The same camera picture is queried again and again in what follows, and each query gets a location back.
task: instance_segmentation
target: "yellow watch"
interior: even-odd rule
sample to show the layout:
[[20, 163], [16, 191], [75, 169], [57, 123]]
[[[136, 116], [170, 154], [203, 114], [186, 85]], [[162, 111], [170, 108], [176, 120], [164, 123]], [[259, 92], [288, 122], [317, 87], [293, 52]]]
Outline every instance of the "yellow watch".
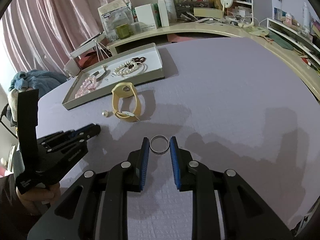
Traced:
[[[113, 114], [119, 119], [124, 120], [126, 122], [140, 121], [139, 116], [141, 114], [141, 103], [137, 95], [137, 90], [133, 86], [133, 84], [129, 82], [119, 83], [112, 89], [111, 92]], [[131, 96], [134, 96], [136, 102], [134, 111], [132, 113], [128, 111], [123, 111], [122, 113], [119, 112], [119, 99], [128, 98]]]

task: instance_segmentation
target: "blue plush blanket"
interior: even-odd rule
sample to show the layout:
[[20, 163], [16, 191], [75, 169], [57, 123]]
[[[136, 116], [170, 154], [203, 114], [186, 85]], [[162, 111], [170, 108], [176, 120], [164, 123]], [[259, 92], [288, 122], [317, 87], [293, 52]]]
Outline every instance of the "blue plush blanket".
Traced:
[[31, 70], [25, 73], [20, 71], [13, 77], [9, 91], [14, 88], [21, 90], [32, 87], [39, 89], [39, 97], [41, 98], [66, 81], [65, 75], [56, 72]]

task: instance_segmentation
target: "jewelry tray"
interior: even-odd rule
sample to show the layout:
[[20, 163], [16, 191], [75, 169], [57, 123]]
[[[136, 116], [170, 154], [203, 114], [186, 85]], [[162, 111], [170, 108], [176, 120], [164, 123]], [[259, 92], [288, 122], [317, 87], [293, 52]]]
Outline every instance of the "jewelry tray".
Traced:
[[[120, 66], [122, 63], [125, 63], [135, 57], [145, 57], [146, 60], [135, 72], [132, 72], [129, 75], [115, 76], [113, 71], [116, 67]], [[103, 78], [100, 82], [100, 85], [96, 90], [92, 91], [89, 94], [83, 95], [82, 97], [75, 98], [77, 91], [84, 82], [93, 73], [99, 71], [100, 76], [103, 72], [102, 66], [106, 66], [108, 75]], [[164, 72], [162, 69], [162, 60], [159, 54], [159, 51], [154, 43], [144, 45], [135, 49], [130, 49], [128, 51], [122, 52], [118, 55], [112, 56], [105, 60], [102, 60], [84, 70], [82, 70], [69, 89], [67, 95], [65, 96], [62, 105], [67, 109], [73, 109], [77, 106], [81, 106], [90, 101], [96, 100], [98, 98], [107, 96], [111, 94], [111, 90], [114, 86], [120, 82], [131, 82], [133, 85], [142, 85], [152, 81], [156, 81], [164, 78]]]

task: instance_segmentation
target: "human hand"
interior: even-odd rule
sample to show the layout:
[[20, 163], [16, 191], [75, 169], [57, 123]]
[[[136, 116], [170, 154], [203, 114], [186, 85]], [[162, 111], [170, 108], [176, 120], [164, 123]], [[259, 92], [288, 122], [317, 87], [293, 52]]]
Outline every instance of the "human hand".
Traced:
[[25, 194], [21, 194], [16, 188], [17, 196], [22, 205], [33, 215], [40, 215], [38, 208], [34, 202], [47, 201], [51, 205], [54, 204], [61, 196], [60, 183], [49, 186], [49, 189], [34, 187]]

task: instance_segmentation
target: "pink curtain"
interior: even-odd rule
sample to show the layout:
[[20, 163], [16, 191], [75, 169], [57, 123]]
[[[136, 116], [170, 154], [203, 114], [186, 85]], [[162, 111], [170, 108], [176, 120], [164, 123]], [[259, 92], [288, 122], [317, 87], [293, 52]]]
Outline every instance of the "pink curtain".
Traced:
[[103, 31], [98, 7], [111, 1], [13, 0], [2, 22], [15, 70], [62, 72], [70, 52]]

